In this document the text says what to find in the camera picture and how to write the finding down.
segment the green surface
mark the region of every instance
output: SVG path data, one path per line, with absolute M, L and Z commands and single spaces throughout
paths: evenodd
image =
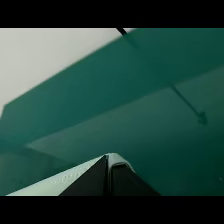
M 224 29 L 137 29 L 5 105 L 0 194 L 116 152 L 162 195 L 224 195 L 223 39 Z

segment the white wall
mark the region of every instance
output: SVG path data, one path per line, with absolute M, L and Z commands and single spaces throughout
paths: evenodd
M 115 28 L 0 29 L 0 115 L 8 102 L 118 37 Z

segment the teal water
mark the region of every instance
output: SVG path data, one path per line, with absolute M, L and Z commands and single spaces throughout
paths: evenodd
M 0 194 L 116 152 L 162 195 L 224 195 L 223 38 L 137 29 L 5 105 Z

